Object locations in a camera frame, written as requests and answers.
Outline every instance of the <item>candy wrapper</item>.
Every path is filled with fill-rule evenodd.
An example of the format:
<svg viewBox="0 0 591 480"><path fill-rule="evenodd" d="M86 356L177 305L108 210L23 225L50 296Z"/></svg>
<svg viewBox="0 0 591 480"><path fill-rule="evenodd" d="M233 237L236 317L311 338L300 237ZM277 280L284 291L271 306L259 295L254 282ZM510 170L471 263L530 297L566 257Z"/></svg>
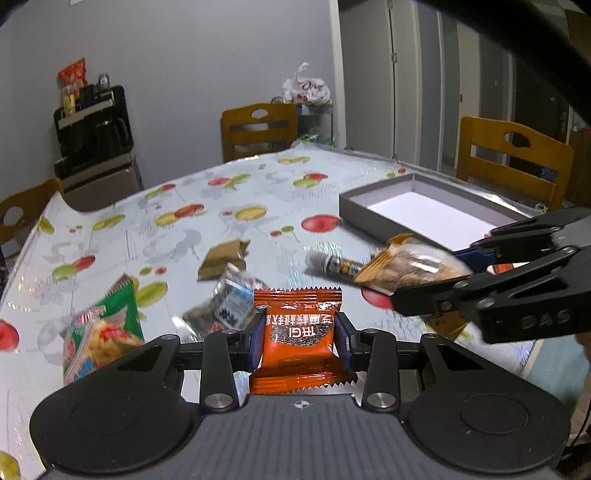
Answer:
<svg viewBox="0 0 591 480"><path fill-rule="evenodd" d="M224 273L226 264L228 263L234 265L238 270L245 270L246 261L244 257L246 256L246 249L250 243L250 240L232 240L211 247L199 270L197 270L199 280L220 277Z"/></svg>
<svg viewBox="0 0 591 480"><path fill-rule="evenodd" d="M261 367L250 376L253 394L282 394L300 388L357 379L333 353L340 288L257 290L255 307L265 309Z"/></svg>
<svg viewBox="0 0 591 480"><path fill-rule="evenodd" d="M226 264L211 299L185 312L180 323L178 319L175 322L181 340L201 341L218 330L243 329L255 314L254 291L266 287L262 280Z"/></svg>
<svg viewBox="0 0 591 480"><path fill-rule="evenodd" d="M64 385L87 376L144 344L134 284L123 275L100 302L68 318Z"/></svg>
<svg viewBox="0 0 591 480"><path fill-rule="evenodd" d="M471 273L452 254L404 233L388 241L388 248L361 269L355 276L355 283L393 292L402 286L448 280Z"/></svg>

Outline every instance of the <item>orange snack packet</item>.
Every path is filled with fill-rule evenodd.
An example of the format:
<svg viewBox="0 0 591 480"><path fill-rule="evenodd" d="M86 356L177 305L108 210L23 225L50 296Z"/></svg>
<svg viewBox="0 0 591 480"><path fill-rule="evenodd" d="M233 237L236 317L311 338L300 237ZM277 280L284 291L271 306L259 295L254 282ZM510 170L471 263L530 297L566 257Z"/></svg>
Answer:
<svg viewBox="0 0 591 480"><path fill-rule="evenodd" d="M333 353L340 288L255 290L255 307L267 308L261 367L250 376L253 394L356 380Z"/></svg>

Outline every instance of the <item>white wall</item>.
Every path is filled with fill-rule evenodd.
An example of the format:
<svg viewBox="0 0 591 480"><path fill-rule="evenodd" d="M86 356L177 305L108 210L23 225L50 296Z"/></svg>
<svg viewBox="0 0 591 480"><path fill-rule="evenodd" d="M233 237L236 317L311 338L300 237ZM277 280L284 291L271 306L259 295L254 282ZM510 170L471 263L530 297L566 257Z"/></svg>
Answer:
<svg viewBox="0 0 591 480"><path fill-rule="evenodd" d="M12 22L0 28L0 199L18 192L23 187L22 155L16 140L12 102L12 76L7 66L12 62Z"/></svg>
<svg viewBox="0 0 591 480"><path fill-rule="evenodd" d="M270 101L303 61L334 88L327 1L29 0L11 22L12 90L0 97L18 106L28 184L52 174L56 74L83 56L89 81L108 72L126 89L147 186L221 163L222 111Z"/></svg>

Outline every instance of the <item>dining table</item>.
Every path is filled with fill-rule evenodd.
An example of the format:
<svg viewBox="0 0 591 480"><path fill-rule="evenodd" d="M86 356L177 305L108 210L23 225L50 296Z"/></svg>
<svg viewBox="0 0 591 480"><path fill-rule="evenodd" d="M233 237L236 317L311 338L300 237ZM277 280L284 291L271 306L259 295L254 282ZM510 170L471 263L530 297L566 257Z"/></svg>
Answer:
<svg viewBox="0 0 591 480"><path fill-rule="evenodd" d="M63 342L57 332L50 334L51 325L96 303L127 273L137 283L145 340L178 333L178 318L211 298L216 280L198 280L197 270L208 250L224 241L250 241L246 272L269 287L339 286L342 311L357 329L419 341L428 332L420 317L404 317L383 296L306 267L312 250L368 262L384 246L339 217L339 193L417 170L392 159L299 143L168 181L97 212L75 211L57 193L2 295L0 452L18 461L22 479L44 471L29 420L39 402L63 386ZM532 370L537 343L487 345L473 324L456 342L522 376ZM186 400L198 401L199 378L198 372L186 373Z"/></svg>

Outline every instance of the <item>chair handle hole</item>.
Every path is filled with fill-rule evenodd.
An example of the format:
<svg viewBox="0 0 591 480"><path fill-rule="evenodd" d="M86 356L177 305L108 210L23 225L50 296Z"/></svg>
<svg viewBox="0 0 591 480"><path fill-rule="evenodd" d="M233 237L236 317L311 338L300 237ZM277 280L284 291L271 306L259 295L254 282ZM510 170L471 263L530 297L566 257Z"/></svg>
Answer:
<svg viewBox="0 0 591 480"><path fill-rule="evenodd" d="M251 117L256 119L265 118L267 115L269 115L269 112L264 108L258 108L253 113L251 113Z"/></svg>

